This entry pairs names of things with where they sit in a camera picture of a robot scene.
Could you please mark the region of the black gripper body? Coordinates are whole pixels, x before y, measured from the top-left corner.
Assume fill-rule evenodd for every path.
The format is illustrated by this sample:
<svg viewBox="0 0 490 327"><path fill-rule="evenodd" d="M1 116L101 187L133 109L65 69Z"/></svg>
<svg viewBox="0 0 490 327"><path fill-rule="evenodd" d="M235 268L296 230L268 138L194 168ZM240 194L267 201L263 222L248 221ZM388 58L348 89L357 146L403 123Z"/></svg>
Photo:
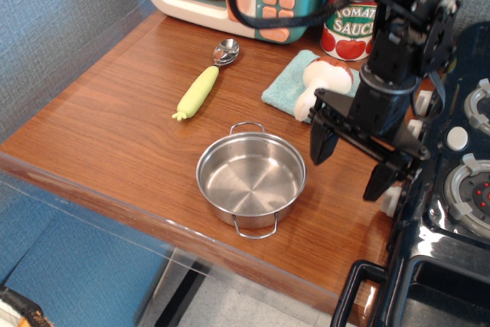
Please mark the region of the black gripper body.
<svg viewBox="0 0 490 327"><path fill-rule="evenodd" d="M368 76L361 77L353 97L318 89L309 117L311 123L314 118L321 119L339 138L406 174L412 160L423 162L430 158L428 148L405 123L411 98L419 85L419 77L391 83Z"/></svg>

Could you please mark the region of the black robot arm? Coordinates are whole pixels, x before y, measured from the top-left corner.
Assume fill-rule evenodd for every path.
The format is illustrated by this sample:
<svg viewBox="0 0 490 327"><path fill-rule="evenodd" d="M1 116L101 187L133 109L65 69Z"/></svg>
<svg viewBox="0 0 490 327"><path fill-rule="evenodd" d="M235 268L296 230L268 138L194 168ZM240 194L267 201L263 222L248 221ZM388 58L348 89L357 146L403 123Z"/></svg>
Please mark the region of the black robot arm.
<svg viewBox="0 0 490 327"><path fill-rule="evenodd" d="M429 149L407 128L421 81L430 78L446 98L439 70L451 58L460 0L372 0L377 3L373 47L359 71L354 96L315 92L310 156L329 158L343 139L377 161L364 192L377 200L394 182L413 179Z"/></svg>

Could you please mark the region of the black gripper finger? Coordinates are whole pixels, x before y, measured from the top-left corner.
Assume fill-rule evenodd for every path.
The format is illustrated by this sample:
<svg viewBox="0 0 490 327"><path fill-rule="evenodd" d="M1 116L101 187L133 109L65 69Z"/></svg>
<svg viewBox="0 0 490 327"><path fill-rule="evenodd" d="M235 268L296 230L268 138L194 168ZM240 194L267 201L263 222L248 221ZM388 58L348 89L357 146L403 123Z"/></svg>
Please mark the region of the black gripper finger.
<svg viewBox="0 0 490 327"><path fill-rule="evenodd" d="M332 127L321 119L313 119L310 133L310 157L315 165L322 164L333 154L338 139Z"/></svg>
<svg viewBox="0 0 490 327"><path fill-rule="evenodd" d="M404 180L405 172L381 162L375 166L364 191L365 201L376 201L394 182Z"/></svg>

